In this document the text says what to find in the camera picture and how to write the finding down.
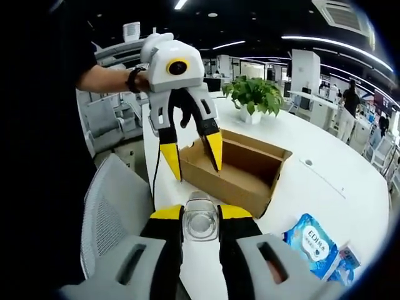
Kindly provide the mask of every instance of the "black sleeve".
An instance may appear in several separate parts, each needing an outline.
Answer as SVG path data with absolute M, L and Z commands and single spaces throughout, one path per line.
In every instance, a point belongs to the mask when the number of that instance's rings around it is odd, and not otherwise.
M 86 21 L 84 14 L 75 6 L 68 7 L 69 10 L 69 40 L 71 48 L 72 78 L 78 82 L 86 71 L 97 64 L 94 56 L 94 45 L 91 42 L 91 26 Z

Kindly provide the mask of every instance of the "cable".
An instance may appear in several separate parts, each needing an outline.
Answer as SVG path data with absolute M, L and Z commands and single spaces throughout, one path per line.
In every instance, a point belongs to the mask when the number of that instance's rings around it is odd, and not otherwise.
M 157 172 L 158 172 L 158 165 L 160 163 L 160 144 L 158 144 L 158 155 L 157 155 L 157 164 L 156 164 L 156 170 L 154 172 L 154 177 L 152 179 L 152 205 L 154 211 L 156 211 L 156 178 L 157 178 Z

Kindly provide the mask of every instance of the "green plant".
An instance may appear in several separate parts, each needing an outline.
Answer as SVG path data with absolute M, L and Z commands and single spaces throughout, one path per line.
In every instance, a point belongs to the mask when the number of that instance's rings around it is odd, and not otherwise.
M 241 108 L 237 102 L 241 106 L 247 104 L 250 115 L 257 109 L 264 114 L 274 113 L 277 116 L 283 103 L 282 94 L 276 85 L 262 78 L 249 79 L 247 76 L 240 76 L 233 82 L 225 84 L 222 92 L 226 97 L 232 95 L 232 102 L 237 109 Z

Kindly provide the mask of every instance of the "clear glass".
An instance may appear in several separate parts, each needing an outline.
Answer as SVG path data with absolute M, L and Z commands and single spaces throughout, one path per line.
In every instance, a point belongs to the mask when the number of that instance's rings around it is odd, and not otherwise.
M 204 192 L 193 192 L 183 214 L 183 235 L 190 241 L 212 241 L 218 238 L 217 209 Z

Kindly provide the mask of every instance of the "cardboard box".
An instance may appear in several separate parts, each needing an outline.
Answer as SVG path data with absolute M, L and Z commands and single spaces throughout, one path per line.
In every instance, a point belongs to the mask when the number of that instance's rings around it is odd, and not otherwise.
M 182 178 L 226 204 L 260 218 L 271 202 L 284 162 L 292 152 L 222 131 L 222 170 L 216 172 L 202 141 L 179 152 Z

